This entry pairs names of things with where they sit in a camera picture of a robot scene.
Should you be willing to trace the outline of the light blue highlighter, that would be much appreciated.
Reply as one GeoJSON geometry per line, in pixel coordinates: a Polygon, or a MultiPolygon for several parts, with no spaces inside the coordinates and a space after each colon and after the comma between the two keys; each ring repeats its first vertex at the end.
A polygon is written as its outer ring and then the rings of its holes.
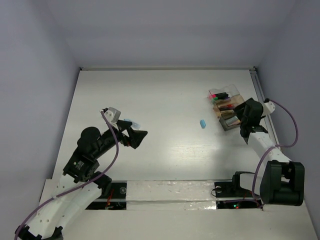
{"type": "Polygon", "coordinates": [[[139,130],[141,128],[140,124],[138,124],[137,122],[135,122],[135,121],[133,121],[131,119],[124,119],[124,121],[132,123],[131,127],[133,129],[139,130]]]}

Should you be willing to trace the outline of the pink orange highlighter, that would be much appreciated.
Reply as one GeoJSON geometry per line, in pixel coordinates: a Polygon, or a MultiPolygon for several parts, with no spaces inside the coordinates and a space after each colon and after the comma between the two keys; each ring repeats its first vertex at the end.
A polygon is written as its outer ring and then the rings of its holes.
{"type": "Polygon", "coordinates": [[[229,119],[226,119],[225,120],[225,123],[228,125],[228,126],[233,126],[233,125],[238,125],[241,123],[241,121],[236,117],[231,117],[229,119]]]}

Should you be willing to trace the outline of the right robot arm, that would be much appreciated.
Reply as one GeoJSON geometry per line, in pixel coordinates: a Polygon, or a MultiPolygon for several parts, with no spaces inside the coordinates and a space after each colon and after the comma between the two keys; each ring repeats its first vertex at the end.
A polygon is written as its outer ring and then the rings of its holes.
{"type": "Polygon", "coordinates": [[[263,103],[249,98],[235,107],[240,120],[240,135],[259,156],[253,174],[251,194],[267,205],[301,206],[304,201],[305,167],[290,160],[275,144],[261,120],[272,114],[278,103],[267,98],[263,103]]]}

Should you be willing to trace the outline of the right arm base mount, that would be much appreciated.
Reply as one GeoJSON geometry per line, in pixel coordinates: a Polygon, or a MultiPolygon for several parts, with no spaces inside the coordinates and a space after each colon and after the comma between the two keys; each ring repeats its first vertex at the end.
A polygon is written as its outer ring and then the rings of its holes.
{"type": "Polygon", "coordinates": [[[260,199],[254,199],[252,192],[240,186],[241,176],[253,175],[249,171],[236,171],[231,180],[216,181],[210,194],[217,198],[216,208],[224,209],[262,209],[264,204],[260,199]]]}

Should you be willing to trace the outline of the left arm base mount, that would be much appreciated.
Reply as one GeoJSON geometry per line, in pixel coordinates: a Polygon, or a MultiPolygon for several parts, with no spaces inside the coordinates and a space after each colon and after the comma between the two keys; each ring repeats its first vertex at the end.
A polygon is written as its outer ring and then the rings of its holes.
{"type": "Polygon", "coordinates": [[[88,205],[86,210],[126,210],[127,182],[113,181],[107,195],[102,195],[88,205]]]}

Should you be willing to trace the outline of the blue highlighter cap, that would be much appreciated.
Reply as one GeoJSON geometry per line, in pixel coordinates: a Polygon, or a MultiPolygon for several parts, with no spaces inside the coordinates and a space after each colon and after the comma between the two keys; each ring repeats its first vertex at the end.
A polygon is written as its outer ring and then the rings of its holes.
{"type": "Polygon", "coordinates": [[[205,129],[205,128],[206,128],[206,122],[205,122],[204,119],[201,119],[201,120],[199,121],[199,123],[200,123],[200,126],[201,126],[202,129],[205,129]]]}

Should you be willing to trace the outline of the red gel pen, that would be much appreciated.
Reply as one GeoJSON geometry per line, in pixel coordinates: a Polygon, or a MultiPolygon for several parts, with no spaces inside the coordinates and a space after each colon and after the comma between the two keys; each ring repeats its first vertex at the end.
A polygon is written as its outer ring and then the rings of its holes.
{"type": "Polygon", "coordinates": [[[233,105],[231,105],[231,106],[222,106],[222,107],[219,107],[218,109],[220,111],[230,111],[230,110],[234,109],[234,106],[233,105]]]}

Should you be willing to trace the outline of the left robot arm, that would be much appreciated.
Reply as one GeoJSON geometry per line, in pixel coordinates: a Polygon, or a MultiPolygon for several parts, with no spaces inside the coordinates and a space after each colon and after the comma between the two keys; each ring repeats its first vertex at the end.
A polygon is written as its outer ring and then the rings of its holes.
{"type": "Polygon", "coordinates": [[[134,130],[129,121],[118,120],[117,126],[101,133],[87,127],[77,147],[62,170],[51,198],[39,205],[16,229],[14,238],[21,240],[62,240],[67,228],[98,197],[110,194],[112,179],[98,171],[98,159],[120,144],[136,149],[148,134],[134,130]]]}

